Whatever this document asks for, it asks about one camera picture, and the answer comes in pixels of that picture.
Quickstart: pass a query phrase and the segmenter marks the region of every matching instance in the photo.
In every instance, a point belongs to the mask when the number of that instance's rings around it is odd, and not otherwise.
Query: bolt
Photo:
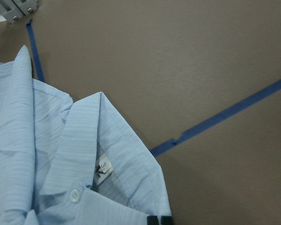
[[[27,9],[27,12],[33,13],[33,8],[28,8],[28,9]]]

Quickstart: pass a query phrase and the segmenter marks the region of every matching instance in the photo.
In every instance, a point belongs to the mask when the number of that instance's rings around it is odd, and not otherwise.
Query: white button
[[[76,190],[76,189],[71,191],[70,199],[71,199],[71,202],[73,202],[73,203],[79,202],[80,201],[80,192],[78,190]]]

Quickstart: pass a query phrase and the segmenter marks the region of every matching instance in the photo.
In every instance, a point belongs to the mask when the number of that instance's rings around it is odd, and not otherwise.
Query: clothing tag
[[[107,156],[103,154],[97,161],[94,174],[94,182],[101,184],[113,171],[110,161]]]

